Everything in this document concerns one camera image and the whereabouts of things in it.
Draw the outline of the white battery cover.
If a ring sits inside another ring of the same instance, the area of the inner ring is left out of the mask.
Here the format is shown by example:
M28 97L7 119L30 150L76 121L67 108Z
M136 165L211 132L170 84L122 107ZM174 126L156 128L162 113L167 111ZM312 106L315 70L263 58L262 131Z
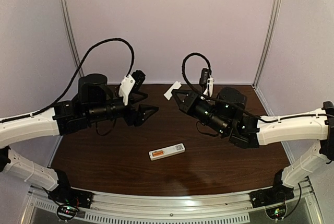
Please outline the white battery cover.
M169 89L164 93L164 97L167 99L167 100L170 100L171 98L172 98L172 91L174 90L174 89L176 89L176 90L178 90L178 89L180 89L181 88L181 86L182 86L182 84L179 82L179 81L176 81L175 83L173 83L170 87L169 87Z

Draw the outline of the white remote control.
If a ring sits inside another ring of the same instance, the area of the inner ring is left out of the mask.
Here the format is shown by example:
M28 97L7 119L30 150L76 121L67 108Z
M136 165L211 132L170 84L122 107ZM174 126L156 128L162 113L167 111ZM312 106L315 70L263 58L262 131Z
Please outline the white remote control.
M164 155L159 156L159 157L153 157L152 153L155 152L155 151L158 151L158 150L163 150ZM175 155L178 155L178 154L182 154L184 152L185 152L184 144L179 143L179 144L176 144L176 145L172 145L172 146L168 146L168 147L164 147L164 148L160 148L160 149L157 149L157 150L150 151L148 153L148 155L149 155L149 158L150 158L151 161L155 161L155 160L167 158L167 157L170 157L170 156L175 156Z

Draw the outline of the orange battery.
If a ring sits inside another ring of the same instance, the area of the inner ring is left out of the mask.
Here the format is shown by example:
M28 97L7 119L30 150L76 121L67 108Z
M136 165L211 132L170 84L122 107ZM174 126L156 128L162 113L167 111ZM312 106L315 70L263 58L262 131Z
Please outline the orange battery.
M155 157L155 156L160 156L160 155L163 155L164 154L164 151L163 150L158 150L158 151L155 151L152 153L152 155Z
M153 157L159 157L159 156L163 156L164 152L163 151L156 151L152 153Z

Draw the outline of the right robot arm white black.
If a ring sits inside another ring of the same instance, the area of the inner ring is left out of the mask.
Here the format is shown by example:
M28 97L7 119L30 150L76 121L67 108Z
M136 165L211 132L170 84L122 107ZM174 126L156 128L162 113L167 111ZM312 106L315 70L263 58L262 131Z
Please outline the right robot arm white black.
M315 140L298 161L276 173L271 188L255 191L254 200L263 197L278 204L302 179L333 162L333 103L330 101L314 111L269 117L247 112L247 97L231 87L223 88L215 98L179 89L173 89L172 96L181 112L214 130L214 137L228 138L237 147L258 148L278 142Z

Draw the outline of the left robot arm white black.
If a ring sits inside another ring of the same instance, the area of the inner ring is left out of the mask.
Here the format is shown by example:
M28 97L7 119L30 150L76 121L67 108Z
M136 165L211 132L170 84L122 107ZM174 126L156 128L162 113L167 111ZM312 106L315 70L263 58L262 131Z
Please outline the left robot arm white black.
M148 96L139 91L145 80L142 71L125 76L117 96L107 86L107 80L105 75L89 74L79 79L78 93L71 100L57 102L41 113L2 119L1 172L44 188L63 205L72 204L75 193L65 172L40 166L19 155L10 145L38 137L69 135L120 118L128 126L141 126L158 112L159 108L152 105L134 106Z

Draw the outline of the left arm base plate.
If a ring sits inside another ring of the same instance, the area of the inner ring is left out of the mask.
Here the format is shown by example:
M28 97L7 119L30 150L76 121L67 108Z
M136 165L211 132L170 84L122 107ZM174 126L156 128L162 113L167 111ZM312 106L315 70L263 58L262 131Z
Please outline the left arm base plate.
M71 187L57 187L48 192L49 199L74 207L89 209L92 203L93 193Z

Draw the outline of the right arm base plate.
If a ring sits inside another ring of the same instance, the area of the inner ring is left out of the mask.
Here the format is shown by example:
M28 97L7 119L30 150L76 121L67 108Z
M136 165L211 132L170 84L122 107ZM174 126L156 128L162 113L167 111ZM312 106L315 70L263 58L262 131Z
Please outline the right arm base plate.
M253 208L283 203L286 200L293 199L294 193L291 188L275 189L273 187L264 190L256 190L249 193Z

